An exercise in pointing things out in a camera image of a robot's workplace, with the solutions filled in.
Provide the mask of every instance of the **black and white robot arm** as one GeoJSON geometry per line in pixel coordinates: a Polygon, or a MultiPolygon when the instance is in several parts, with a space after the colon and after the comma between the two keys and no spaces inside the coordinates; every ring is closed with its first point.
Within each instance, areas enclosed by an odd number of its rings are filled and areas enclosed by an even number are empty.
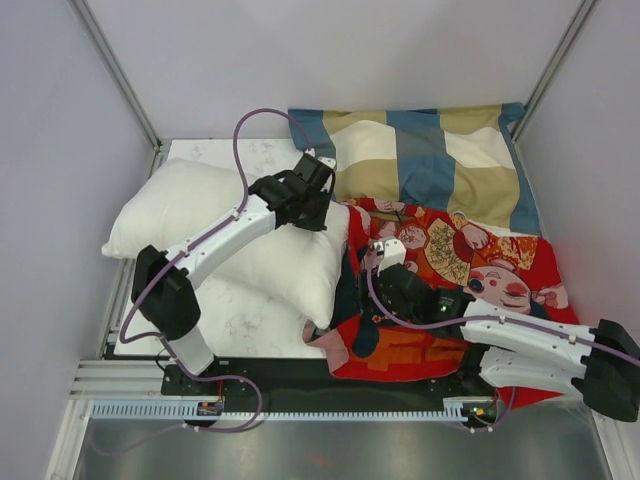
{"type": "Polygon", "coordinates": [[[411,319],[415,328],[470,342],[476,354],[468,357],[466,373],[497,388],[528,387],[582,398],[603,415],[637,420],[640,368],[595,348],[613,348],[637,361],[640,348],[619,324],[601,320],[593,328],[555,323],[460,291],[432,290],[404,267],[405,248],[396,238],[376,241],[373,251],[382,257],[372,285],[377,296],[393,316],[411,319]],[[469,321],[453,320],[460,317],[469,321]],[[441,323],[451,325],[437,328],[441,323]],[[429,325],[436,328],[425,328],[429,325]]]}
{"type": "Polygon", "coordinates": [[[170,259],[182,257],[143,299],[140,311],[192,374],[201,374],[215,358],[198,328],[200,308],[195,290],[242,247],[282,225],[324,230],[335,167],[333,159],[305,153],[293,170],[256,180],[249,187],[242,211],[234,207],[220,220],[166,251],[150,245],[138,254],[133,302],[170,259]]]}

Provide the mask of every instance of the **striped fabric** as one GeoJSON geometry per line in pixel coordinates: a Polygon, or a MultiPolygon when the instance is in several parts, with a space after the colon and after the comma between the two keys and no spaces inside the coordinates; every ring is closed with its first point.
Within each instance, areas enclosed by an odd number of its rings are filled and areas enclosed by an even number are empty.
{"type": "MultiPolygon", "coordinates": [[[[401,201],[540,234],[531,189],[507,126],[522,104],[439,110],[291,109],[316,153],[338,163],[338,201],[401,201]]],[[[297,148],[304,141],[290,125],[297,148]]]]}

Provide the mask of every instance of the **white wall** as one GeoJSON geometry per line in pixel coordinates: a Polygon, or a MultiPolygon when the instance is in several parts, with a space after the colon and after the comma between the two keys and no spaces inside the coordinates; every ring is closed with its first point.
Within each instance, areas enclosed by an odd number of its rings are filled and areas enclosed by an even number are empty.
{"type": "MultiPolygon", "coordinates": [[[[638,18],[637,0],[600,2],[520,146],[579,317],[640,341],[638,18]]],[[[640,425],[624,430],[637,454],[640,425]]]]}
{"type": "MultiPolygon", "coordinates": [[[[163,138],[258,107],[525,102],[579,0],[88,0],[163,138]]],[[[279,118],[245,136],[286,136],[279,118]]]]}
{"type": "Polygon", "coordinates": [[[0,2],[0,478],[44,477],[150,147],[65,0],[0,2]]]}

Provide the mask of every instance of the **red patterned cloth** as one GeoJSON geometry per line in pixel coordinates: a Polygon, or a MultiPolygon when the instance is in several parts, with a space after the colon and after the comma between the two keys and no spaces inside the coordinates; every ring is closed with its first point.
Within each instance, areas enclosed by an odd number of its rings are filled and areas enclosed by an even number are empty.
{"type": "MultiPolygon", "coordinates": [[[[351,200],[348,248],[328,332],[311,323],[304,340],[323,348],[336,377],[407,382],[454,373],[465,342],[439,339],[398,326],[374,306],[361,309],[357,278],[378,257],[371,240],[395,236],[407,249],[405,266],[432,288],[460,289],[514,312],[577,324],[562,285],[551,245],[540,237],[497,236],[448,214],[399,202],[351,200]]],[[[509,401],[510,388],[499,394],[509,401]]],[[[557,396],[519,388],[514,408],[557,396]]]]}

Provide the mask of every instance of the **white pillow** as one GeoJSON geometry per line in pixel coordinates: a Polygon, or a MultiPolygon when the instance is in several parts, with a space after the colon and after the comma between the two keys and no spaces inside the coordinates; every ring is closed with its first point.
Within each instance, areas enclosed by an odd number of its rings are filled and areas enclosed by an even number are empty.
{"type": "MultiPolygon", "coordinates": [[[[249,185],[255,180],[247,179],[249,185]]],[[[102,254],[136,258],[149,244],[164,250],[220,218],[241,198],[237,172],[169,160],[122,208],[102,254]]],[[[348,209],[332,202],[324,232],[285,225],[246,245],[217,268],[215,275],[280,297],[318,327],[327,328],[348,224],[348,209]]]]}

